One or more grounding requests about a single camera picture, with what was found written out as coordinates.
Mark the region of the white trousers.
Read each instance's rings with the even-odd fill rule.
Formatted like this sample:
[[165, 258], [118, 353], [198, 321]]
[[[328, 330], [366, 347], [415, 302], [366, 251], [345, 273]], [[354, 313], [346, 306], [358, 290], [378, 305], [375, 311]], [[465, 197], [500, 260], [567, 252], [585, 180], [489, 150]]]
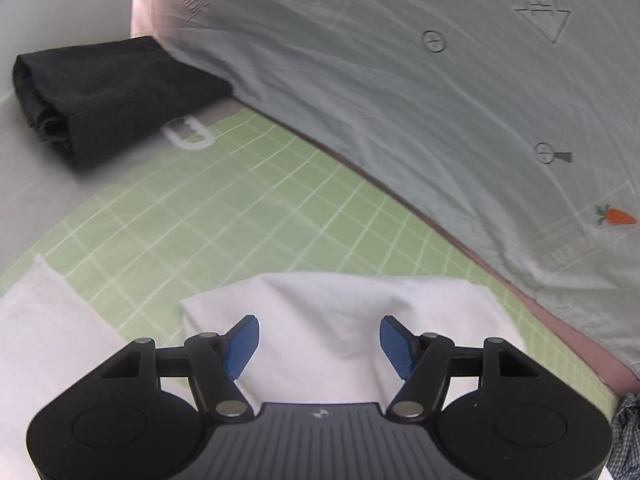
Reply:
[[[258, 318], [258, 349], [239, 386], [265, 402], [387, 404], [400, 379], [378, 342], [394, 316], [413, 333], [438, 333], [478, 347], [497, 336], [524, 340], [492, 292], [456, 278], [294, 272], [259, 274], [180, 300], [187, 335], [223, 333]], [[35, 258], [1, 299], [1, 474], [31, 479], [25, 437], [45, 405], [127, 343]]]

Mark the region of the green grid cutting mat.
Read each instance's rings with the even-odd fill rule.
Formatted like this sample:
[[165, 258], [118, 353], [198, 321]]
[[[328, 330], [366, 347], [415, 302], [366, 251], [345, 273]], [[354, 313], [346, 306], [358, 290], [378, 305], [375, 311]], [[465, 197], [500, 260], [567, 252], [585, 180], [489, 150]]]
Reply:
[[182, 298], [262, 272], [442, 275], [488, 287], [529, 353], [607, 415], [614, 393], [523, 301], [416, 214], [265, 117], [210, 126], [210, 148], [158, 139], [80, 190], [39, 167], [1, 242], [1, 284], [41, 256], [124, 336], [181, 339]]

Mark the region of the blue checked shirt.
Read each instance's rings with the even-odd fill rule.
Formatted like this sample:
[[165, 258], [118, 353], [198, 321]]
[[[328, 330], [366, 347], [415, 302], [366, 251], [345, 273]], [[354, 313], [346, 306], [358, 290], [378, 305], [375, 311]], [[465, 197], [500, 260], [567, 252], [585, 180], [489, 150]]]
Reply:
[[613, 479], [640, 479], [640, 396], [627, 393], [612, 421], [608, 472]]

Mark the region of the grey printed bed sheet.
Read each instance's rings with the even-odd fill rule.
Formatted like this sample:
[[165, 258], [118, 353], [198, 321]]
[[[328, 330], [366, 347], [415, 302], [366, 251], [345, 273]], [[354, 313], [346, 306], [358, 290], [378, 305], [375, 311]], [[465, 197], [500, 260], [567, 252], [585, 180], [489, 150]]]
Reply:
[[638, 367], [639, 0], [134, 0], [132, 27]]

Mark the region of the folded black garment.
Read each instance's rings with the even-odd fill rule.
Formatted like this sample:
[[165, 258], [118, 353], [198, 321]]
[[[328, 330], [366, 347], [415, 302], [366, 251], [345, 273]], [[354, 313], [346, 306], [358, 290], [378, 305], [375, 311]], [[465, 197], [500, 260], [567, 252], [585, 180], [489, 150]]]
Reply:
[[177, 61], [150, 36], [20, 54], [12, 79], [29, 127], [77, 171], [232, 96], [229, 81]]

